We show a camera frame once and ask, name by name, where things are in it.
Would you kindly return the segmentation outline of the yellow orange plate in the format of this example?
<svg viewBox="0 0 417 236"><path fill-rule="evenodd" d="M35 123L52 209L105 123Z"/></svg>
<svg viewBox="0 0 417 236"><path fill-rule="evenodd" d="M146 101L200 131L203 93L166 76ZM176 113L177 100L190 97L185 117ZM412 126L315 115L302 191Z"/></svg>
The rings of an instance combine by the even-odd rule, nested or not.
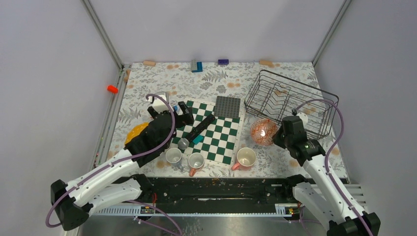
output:
<svg viewBox="0 0 417 236"><path fill-rule="evenodd" d="M148 122L144 122L142 124L136 125L134 128L132 128L126 136L126 140L124 142L124 144L128 144L133 138L135 138L136 136L138 136L146 127L148 127L149 123Z"/></svg>

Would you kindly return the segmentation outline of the blue grey cup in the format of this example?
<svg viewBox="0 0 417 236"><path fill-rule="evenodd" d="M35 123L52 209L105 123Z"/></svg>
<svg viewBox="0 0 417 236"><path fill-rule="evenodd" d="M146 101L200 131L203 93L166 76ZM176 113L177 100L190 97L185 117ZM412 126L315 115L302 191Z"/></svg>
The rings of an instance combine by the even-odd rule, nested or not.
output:
<svg viewBox="0 0 417 236"><path fill-rule="evenodd" d="M182 152L178 148L170 148L165 154L165 159L172 166L178 168L181 172L184 170L182 165Z"/></svg>

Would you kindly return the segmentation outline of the blue white patterned bowl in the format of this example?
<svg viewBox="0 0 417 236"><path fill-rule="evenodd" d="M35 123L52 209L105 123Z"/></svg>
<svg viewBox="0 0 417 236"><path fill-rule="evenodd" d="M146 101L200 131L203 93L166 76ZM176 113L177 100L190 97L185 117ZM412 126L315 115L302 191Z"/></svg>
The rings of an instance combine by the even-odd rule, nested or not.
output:
<svg viewBox="0 0 417 236"><path fill-rule="evenodd" d="M251 125L250 135L256 144L270 146L273 144L273 136L277 131L278 126L272 120L262 118Z"/></svg>

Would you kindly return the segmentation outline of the large pink mug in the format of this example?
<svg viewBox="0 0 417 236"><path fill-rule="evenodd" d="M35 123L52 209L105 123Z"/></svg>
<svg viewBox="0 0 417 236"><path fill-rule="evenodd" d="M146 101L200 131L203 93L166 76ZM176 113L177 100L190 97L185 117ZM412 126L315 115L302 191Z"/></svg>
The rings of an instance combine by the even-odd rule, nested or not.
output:
<svg viewBox="0 0 417 236"><path fill-rule="evenodd" d="M243 147L237 152L236 162L231 167L231 170L232 171L236 171L236 170L248 171L255 164L256 158L257 158L257 155L254 150L248 147Z"/></svg>

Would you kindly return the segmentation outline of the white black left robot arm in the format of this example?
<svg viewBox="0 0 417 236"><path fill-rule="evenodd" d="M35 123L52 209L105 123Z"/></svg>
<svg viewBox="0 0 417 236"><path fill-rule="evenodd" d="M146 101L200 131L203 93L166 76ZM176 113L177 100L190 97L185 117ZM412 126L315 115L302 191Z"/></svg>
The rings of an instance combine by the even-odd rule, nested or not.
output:
<svg viewBox="0 0 417 236"><path fill-rule="evenodd" d="M109 206L128 200L150 200L153 190L146 177L129 177L122 183L117 183L117 180L158 158L169 148L177 129L193 124L192 107L183 101L178 105L181 115L172 108L158 113L149 107L153 120L115 156L79 178L53 182L52 207L45 219L46 226L62 226L65 231L70 231Z"/></svg>

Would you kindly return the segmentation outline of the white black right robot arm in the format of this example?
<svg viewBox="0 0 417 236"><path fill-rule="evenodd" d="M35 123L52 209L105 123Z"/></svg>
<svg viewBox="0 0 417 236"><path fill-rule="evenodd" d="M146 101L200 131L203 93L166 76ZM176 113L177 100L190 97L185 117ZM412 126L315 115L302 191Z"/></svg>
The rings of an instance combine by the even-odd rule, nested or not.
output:
<svg viewBox="0 0 417 236"><path fill-rule="evenodd" d="M317 140L307 137L300 117L283 118L273 142L289 151L320 190L317 193L303 175L294 175L285 179L284 200L300 202L322 224L328 236L376 236L379 233L381 221L377 214L366 212L335 175L327 153Z"/></svg>

